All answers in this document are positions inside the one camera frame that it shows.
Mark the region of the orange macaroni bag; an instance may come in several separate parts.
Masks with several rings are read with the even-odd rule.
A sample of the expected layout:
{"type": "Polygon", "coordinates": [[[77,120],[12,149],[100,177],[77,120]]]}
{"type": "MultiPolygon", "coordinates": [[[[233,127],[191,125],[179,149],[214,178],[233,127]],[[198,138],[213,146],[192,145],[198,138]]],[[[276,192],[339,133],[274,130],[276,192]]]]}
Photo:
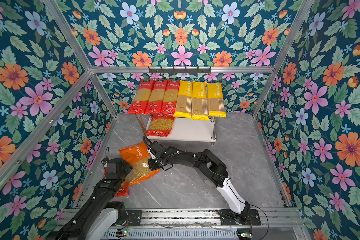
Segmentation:
{"type": "Polygon", "coordinates": [[[129,163],[133,169],[127,175],[126,181],[129,186],[141,183],[160,172],[160,170],[152,171],[149,167],[151,155],[144,142],[132,145],[119,150],[121,157],[129,163]]]}

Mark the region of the red macaroni bag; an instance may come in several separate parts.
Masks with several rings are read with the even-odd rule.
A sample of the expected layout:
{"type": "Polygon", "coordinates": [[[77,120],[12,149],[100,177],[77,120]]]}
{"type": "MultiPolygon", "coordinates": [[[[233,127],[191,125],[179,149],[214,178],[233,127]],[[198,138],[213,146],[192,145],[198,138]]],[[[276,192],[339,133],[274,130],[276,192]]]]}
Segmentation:
{"type": "Polygon", "coordinates": [[[129,183],[124,182],[118,192],[115,194],[115,197],[126,197],[129,196],[129,183]]]}

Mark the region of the red fusilli bag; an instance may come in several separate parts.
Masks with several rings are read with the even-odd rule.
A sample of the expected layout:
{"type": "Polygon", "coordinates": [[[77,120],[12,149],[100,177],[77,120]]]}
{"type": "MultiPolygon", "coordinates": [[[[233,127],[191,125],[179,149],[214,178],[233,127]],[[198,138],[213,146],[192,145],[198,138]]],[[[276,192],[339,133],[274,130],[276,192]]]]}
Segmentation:
{"type": "Polygon", "coordinates": [[[167,137],[171,131],[175,117],[154,114],[147,129],[148,136],[167,137]]]}

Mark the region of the red spaghetti bag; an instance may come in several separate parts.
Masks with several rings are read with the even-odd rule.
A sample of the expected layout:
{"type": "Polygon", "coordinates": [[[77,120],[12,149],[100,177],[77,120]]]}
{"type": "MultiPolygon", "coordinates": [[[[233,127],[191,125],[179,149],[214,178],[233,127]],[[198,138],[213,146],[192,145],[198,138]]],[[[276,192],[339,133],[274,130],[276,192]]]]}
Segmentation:
{"type": "Polygon", "coordinates": [[[161,109],[162,115],[173,115],[175,113],[179,88],[179,80],[168,80],[161,109]]]}
{"type": "Polygon", "coordinates": [[[159,114],[161,112],[167,84],[168,80],[157,80],[154,83],[154,87],[144,113],[145,115],[159,114]]]}
{"type": "Polygon", "coordinates": [[[128,114],[143,115],[145,113],[154,84],[154,80],[143,80],[141,82],[131,103],[128,114]]]}

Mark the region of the yellow spaghetti bag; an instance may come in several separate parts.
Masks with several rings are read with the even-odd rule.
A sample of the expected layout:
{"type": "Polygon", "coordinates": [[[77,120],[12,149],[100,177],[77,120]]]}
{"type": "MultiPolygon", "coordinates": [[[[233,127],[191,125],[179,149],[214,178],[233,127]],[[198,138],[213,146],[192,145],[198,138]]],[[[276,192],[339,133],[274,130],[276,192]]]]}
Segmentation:
{"type": "Polygon", "coordinates": [[[191,120],[209,120],[206,83],[192,82],[191,120]]]}
{"type": "Polygon", "coordinates": [[[180,81],[176,110],[174,117],[191,118],[192,111],[192,83],[180,81]]]}
{"type": "Polygon", "coordinates": [[[224,96],[221,83],[207,84],[209,117],[225,118],[224,96]]]}

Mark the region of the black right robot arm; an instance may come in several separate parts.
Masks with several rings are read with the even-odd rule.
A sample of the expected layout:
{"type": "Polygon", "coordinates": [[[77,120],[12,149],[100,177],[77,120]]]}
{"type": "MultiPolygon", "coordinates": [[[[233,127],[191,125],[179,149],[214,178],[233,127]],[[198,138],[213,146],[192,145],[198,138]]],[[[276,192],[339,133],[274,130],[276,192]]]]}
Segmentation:
{"type": "Polygon", "coordinates": [[[143,137],[148,152],[153,157],[149,160],[151,171],[168,171],[175,165],[194,168],[202,180],[211,188],[217,189],[230,207],[231,213],[222,217],[233,219],[243,225],[249,220],[251,205],[240,196],[232,184],[226,165],[212,151],[203,152],[182,151],[175,147],[165,148],[157,141],[151,142],[143,137]]]}

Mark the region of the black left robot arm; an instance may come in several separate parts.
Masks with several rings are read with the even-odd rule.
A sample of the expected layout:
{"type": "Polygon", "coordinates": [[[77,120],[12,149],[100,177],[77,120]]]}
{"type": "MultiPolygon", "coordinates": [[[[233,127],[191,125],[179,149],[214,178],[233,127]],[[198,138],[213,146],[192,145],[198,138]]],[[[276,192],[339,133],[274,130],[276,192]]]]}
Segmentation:
{"type": "Polygon", "coordinates": [[[99,240],[112,225],[128,223],[124,203],[111,200],[133,167],[121,158],[105,160],[108,170],[94,186],[92,195],[59,231],[49,233],[47,240],[99,240]]]}

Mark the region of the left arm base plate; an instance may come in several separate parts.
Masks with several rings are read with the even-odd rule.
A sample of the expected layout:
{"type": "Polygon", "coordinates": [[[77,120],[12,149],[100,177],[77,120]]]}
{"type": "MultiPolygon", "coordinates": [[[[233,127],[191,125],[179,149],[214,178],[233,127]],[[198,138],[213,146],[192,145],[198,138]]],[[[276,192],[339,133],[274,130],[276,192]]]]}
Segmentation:
{"type": "Polygon", "coordinates": [[[136,227],[140,226],[143,211],[141,210],[120,210],[118,211],[118,220],[116,226],[136,227]]]}

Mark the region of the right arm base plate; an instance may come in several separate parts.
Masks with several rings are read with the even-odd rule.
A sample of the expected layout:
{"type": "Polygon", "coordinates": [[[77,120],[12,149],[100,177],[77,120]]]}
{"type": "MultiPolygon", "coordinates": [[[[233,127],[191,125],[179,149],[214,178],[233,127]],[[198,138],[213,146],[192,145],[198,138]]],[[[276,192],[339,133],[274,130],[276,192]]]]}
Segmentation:
{"type": "Polygon", "coordinates": [[[258,210],[250,210],[248,216],[244,219],[240,214],[231,210],[219,210],[221,225],[223,226],[260,226],[261,219],[258,210]]]}

